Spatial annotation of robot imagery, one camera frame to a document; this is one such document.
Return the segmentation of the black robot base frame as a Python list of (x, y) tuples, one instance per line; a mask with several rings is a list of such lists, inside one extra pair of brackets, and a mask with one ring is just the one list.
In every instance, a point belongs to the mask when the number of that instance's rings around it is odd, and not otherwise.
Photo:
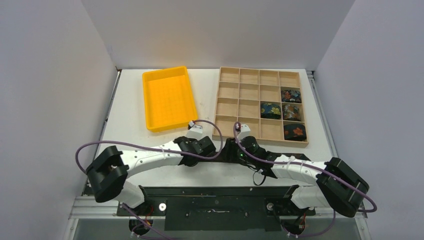
[(279, 231), (277, 219), (332, 218), (329, 207), (306, 209), (289, 201), (290, 187), (147, 187), (147, 202), (134, 212), (143, 220), (164, 221), (165, 231)]

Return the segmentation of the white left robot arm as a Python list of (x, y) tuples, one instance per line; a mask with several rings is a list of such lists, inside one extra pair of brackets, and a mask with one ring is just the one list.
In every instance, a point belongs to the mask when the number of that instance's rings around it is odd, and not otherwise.
[(193, 165), (219, 155), (208, 136), (199, 140), (182, 136), (156, 147), (136, 146), (134, 150), (118, 150), (117, 141), (110, 144), (85, 170), (95, 201), (116, 200), (139, 216), (149, 210), (147, 194), (128, 178), (161, 167)]

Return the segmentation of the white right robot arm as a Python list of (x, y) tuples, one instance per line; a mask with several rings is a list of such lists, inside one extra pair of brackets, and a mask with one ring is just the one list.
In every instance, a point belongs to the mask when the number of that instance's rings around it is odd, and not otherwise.
[(352, 218), (368, 193), (369, 184), (342, 159), (311, 161), (302, 153), (279, 153), (260, 147), (253, 136), (239, 143), (228, 138), (220, 153), (224, 162), (238, 163), (273, 179), (305, 183), (289, 190), (282, 207), (290, 215), (306, 208), (332, 208)]

